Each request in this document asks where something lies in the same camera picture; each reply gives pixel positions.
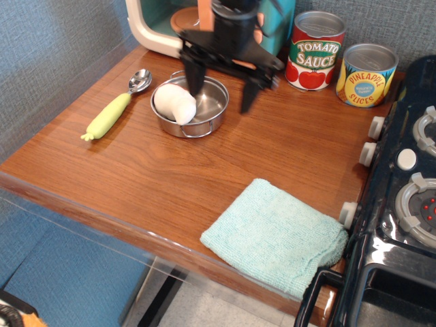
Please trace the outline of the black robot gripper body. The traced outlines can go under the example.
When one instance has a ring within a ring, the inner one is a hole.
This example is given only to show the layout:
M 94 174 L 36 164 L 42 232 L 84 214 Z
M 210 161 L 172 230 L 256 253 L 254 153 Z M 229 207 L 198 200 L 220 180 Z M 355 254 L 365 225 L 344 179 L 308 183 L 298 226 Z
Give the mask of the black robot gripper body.
M 181 61 L 194 61 L 206 69 L 219 70 L 246 80 L 254 80 L 261 89 L 273 88 L 275 74 L 283 63 L 262 48 L 254 38 L 259 1 L 213 1 L 212 31 L 183 30 Z

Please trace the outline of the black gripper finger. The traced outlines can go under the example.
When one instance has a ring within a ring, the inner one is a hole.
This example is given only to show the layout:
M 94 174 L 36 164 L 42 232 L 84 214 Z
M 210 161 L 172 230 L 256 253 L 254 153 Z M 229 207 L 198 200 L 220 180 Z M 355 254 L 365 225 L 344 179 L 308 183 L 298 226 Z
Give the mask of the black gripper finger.
M 243 88 L 243 98 L 241 102 L 241 108 L 240 113 L 245 114 L 248 113 L 248 111 L 251 108 L 251 105 L 255 101 L 256 97 L 258 96 L 260 88 L 256 81 L 254 80 L 248 80 L 245 83 L 245 86 Z
M 185 61 L 184 66 L 189 92 L 195 97 L 204 85 L 206 67 L 194 61 Z

